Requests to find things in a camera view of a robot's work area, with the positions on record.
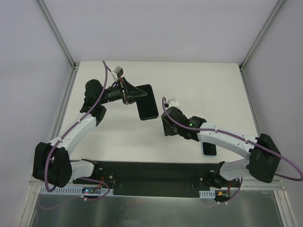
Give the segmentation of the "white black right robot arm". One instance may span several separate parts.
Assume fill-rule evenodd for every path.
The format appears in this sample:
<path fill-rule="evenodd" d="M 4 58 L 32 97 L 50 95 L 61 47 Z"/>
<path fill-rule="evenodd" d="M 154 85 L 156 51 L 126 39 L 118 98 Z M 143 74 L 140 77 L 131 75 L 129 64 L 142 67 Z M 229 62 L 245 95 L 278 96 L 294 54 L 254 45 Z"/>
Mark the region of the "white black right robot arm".
<path fill-rule="evenodd" d="M 242 157 L 232 162 L 219 162 L 212 173 L 203 176 L 205 184 L 222 188 L 236 178 L 249 176 L 264 183 L 273 181 L 281 158 L 270 136 L 241 135 L 197 116 L 187 118 L 176 107 L 166 109 L 161 119 L 165 136 L 179 135 L 200 142 L 204 156 L 209 157 L 212 151 L 221 147 Z"/>

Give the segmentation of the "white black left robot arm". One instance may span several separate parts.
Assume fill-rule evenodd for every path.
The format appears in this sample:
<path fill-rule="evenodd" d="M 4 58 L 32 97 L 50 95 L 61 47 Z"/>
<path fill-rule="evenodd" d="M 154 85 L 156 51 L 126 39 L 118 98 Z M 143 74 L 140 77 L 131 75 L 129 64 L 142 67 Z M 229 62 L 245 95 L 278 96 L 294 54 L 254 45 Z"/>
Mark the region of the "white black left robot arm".
<path fill-rule="evenodd" d="M 89 160 L 72 161 L 70 156 L 81 140 L 103 120 L 106 114 L 105 104 L 122 100 L 132 104 L 148 95 L 148 85 L 133 86 L 121 77 L 114 87 L 105 87 L 98 80 L 92 79 L 85 85 L 84 103 L 76 120 L 62 135 L 48 143 L 40 142 L 35 148 L 32 176 L 41 180 L 48 187 L 63 188 L 69 181 L 84 177 L 95 184 L 100 179 L 100 172 Z"/>

